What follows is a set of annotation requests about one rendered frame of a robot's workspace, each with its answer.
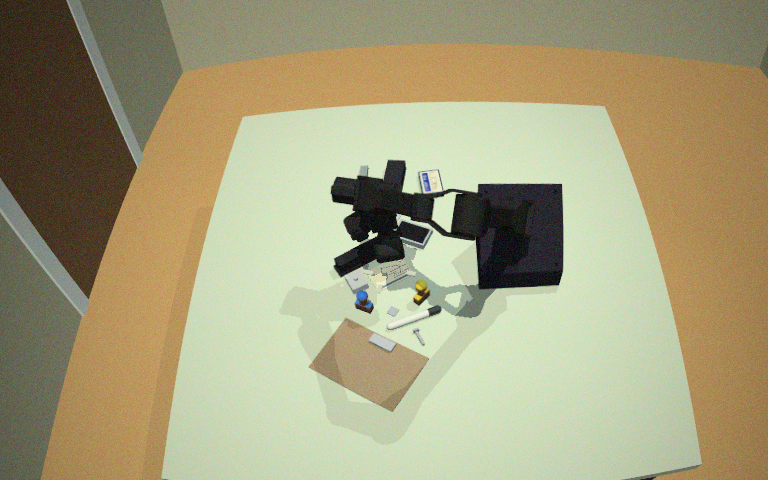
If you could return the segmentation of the grey metal screw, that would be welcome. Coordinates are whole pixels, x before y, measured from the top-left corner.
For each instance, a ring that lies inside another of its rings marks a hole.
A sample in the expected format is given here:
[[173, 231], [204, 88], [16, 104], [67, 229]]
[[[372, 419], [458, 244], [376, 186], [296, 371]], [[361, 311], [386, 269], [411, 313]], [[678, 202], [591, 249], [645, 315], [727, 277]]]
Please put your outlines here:
[[422, 339], [421, 335], [419, 335], [419, 333], [418, 333], [418, 332], [419, 332], [419, 328], [418, 328], [418, 327], [417, 327], [417, 328], [415, 328], [415, 329], [413, 329], [413, 334], [415, 333], [415, 334], [417, 335], [417, 337], [419, 338], [419, 340], [420, 340], [420, 342], [421, 342], [422, 346], [425, 346], [426, 344], [424, 343], [424, 341], [423, 341], [423, 339]]

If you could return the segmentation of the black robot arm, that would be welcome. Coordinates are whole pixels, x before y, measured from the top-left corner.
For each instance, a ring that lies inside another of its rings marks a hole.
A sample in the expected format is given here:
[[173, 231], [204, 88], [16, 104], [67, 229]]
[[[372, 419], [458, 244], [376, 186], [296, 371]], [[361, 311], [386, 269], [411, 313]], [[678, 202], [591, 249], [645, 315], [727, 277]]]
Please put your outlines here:
[[[447, 189], [438, 194], [402, 192], [403, 185], [383, 179], [358, 176], [357, 179], [336, 177], [331, 187], [333, 202], [353, 205], [354, 213], [343, 219], [352, 240], [362, 242], [376, 229], [370, 218], [389, 212], [411, 217], [412, 221], [428, 223], [442, 236], [475, 241], [493, 227], [512, 239], [531, 237], [535, 200], [510, 197], [496, 200], [481, 197], [482, 193]], [[456, 194], [450, 232], [432, 220], [434, 198], [451, 192]]]

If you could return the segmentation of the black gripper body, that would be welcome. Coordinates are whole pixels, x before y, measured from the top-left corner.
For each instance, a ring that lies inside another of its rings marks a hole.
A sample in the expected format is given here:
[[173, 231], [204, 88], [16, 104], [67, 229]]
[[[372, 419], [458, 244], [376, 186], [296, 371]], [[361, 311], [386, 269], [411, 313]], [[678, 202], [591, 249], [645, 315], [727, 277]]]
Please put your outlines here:
[[398, 239], [397, 232], [393, 230], [398, 228], [396, 217], [397, 213], [389, 212], [370, 218], [376, 225], [372, 232], [378, 232], [379, 237], [379, 241], [374, 244], [378, 263], [402, 260], [405, 257], [402, 240]]

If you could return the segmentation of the brown clipboard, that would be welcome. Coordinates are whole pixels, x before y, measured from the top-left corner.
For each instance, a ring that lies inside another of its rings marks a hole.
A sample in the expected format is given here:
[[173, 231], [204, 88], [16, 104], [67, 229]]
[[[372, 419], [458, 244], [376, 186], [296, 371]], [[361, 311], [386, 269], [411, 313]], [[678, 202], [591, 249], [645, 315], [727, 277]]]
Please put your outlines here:
[[428, 360], [345, 318], [308, 367], [393, 412]]

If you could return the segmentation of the white marker with black cap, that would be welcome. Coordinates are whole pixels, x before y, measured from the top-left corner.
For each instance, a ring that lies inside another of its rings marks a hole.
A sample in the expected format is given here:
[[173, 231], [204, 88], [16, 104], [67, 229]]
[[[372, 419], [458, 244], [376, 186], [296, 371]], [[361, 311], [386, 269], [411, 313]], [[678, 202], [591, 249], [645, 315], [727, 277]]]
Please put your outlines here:
[[441, 310], [442, 309], [441, 309], [440, 306], [434, 306], [434, 307], [428, 308], [426, 310], [423, 310], [421, 312], [415, 313], [413, 315], [407, 316], [405, 318], [393, 321], [391, 323], [387, 323], [387, 328], [389, 330], [392, 330], [392, 329], [395, 329], [397, 327], [409, 324], [410, 322], [413, 322], [413, 321], [422, 319], [424, 317], [431, 316], [433, 314], [439, 313]]

